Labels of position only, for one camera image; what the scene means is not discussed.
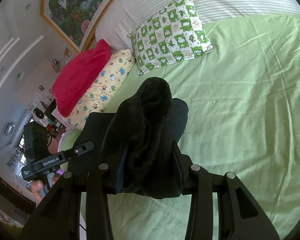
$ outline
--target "white striped fabric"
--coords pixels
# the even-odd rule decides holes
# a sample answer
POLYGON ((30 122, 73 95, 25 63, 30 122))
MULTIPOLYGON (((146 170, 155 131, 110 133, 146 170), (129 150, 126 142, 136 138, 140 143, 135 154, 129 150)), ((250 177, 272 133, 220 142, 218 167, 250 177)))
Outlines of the white striped fabric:
MULTIPOLYGON (((115 50, 132 49, 127 34, 172 0, 114 0, 96 28, 115 50)), ((300 14, 296 0, 194 0, 202 23, 256 14, 300 14)))

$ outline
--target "black garment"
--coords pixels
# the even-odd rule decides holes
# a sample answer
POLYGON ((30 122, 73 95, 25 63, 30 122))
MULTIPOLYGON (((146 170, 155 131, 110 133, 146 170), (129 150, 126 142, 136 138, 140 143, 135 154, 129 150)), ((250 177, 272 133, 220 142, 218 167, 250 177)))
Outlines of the black garment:
POLYGON ((165 80, 149 78, 119 106, 116 114, 89 115, 75 146, 92 140, 95 149, 72 159, 68 170, 74 174, 87 173, 109 156, 121 159, 120 147, 128 143, 121 191, 154 198, 179 196, 171 147, 183 134, 187 114, 184 101, 171 99, 165 80))

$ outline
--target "yellow patterned pillow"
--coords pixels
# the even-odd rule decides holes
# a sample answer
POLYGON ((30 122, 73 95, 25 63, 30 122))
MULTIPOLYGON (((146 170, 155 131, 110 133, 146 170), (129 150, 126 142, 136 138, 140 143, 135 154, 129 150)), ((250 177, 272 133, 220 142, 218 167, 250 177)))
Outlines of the yellow patterned pillow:
POLYGON ((135 63, 131 50, 113 54, 98 78, 79 100, 72 113, 64 120, 73 128, 82 130, 91 112, 102 112, 135 63))

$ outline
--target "pink flower in painting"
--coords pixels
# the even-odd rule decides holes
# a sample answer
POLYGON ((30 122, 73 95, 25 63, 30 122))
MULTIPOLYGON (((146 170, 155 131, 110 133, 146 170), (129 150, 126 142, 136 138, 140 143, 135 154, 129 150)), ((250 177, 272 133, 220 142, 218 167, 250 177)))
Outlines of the pink flower in painting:
POLYGON ((89 20, 84 20, 81 24, 81 31, 83 33, 86 33, 88 27, 89 27, 90 21, 89 20))

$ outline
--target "human hand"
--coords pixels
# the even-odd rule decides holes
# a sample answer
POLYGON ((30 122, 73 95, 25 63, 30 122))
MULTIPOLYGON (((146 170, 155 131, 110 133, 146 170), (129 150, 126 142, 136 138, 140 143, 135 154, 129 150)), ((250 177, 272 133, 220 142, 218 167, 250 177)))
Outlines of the human hand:
MULTIPOLYGON (((54 185, 60 177, 61 177, 61 175, 59 175, 59 174, 54 175, 52 178, 52 185, 54 185)), ((36 206, 38 206, 42 200, 42 197, 40 196, 39 191, 41 189, 43 189, 43 187, 44 187, 44 185, 41 180, 34 180, 31 182, 31 191, 34 195, 36 206)))

